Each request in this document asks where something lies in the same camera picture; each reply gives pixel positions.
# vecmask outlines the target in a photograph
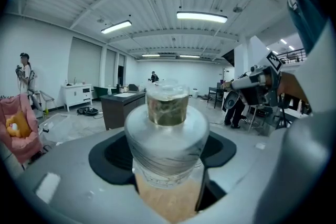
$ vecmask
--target dark pants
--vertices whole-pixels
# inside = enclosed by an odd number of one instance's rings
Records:
[[[225,116],[225,122],[227,123],[230,122],[234,114],[232,124],[237,126],[240,120],[241,113],[244,110],[244,107],[245,107],[244,103],[239,98],[237,103],[231,109],[227,111],[226,116]]]

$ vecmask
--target woman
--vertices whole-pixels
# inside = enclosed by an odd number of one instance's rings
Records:
[[[28,89],[31,89],[33,85],[34,72],[32,71],[32,67],[29,62],[29,55],[26,53],[20,54],[21,63],[23,64],[22,72],[20,73],[20,93],[27,93]]]

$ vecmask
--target floor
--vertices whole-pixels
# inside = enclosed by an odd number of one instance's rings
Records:
[[[203,112],[203,114],[208,118],[210,125],[223,128],[223,129],[230,128],[230,126],[225,126],[223,124],[225,112],[221,110],[220,103],[217,103],[217,106],[214,109],[213,101],[209,101],[209,103],[207,103],[206,100],[202,100],[201,98],[197,98],[197,99],[189,98],[189,105]],[[71,132],[69,132],[69,134],[64,138],[64,141],[82,138],[82,137],[89,136],[95,133],[104,132],[106,130],[102,115],[98,114],[95,117],[77,115],[77,109],[83,106],[89,106],[89,103],[87,105],[73,106],[71,107],[70,112],[67,112],[65,109],[60,109],[60,110],[52,111],[48,115],[48,118],[50,118],[51,116],[57,113],[72,116]],[[101,111],[100,101],[93,101],[92,106],[96,108],[98,111]],[[249,125],[245,123],[244,121],[240,121],[240,126],[241,128],[235,130],[235,132],[244,133],[246,135],[259,135],[259,134],[268,135],[272,131],[268,124],[265,124],[265,127],[263,128],[263,130],[258,130],[258,132],[256,129],[251,129],[250,132],[248,132]],[[8,168],[9,174],[13,178],[17,178],[23,172],[23,168],[17,162],[15,156],[11,154],[11,152],[9,152],[3,144],[0,144],[0,155],[2,159],[4,160],[5,165]]]

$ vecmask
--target bottle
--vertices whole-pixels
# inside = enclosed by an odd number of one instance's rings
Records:
[[[147,87],[147,104],[125,121],[134,168],[157,188],[186,181],[209,135],[209,122],[188,106],[188,87],[165,80]]]
[[[109,85],[108,89],[107,89],[107,95],[111,96],[112,95],[112,90],[111,90],[111,85]]]

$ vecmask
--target yellow plush toy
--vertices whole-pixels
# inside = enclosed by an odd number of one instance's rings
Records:
[[[32,132],[22,111],[17,112],[6,121],[10,136],[26,138]]]

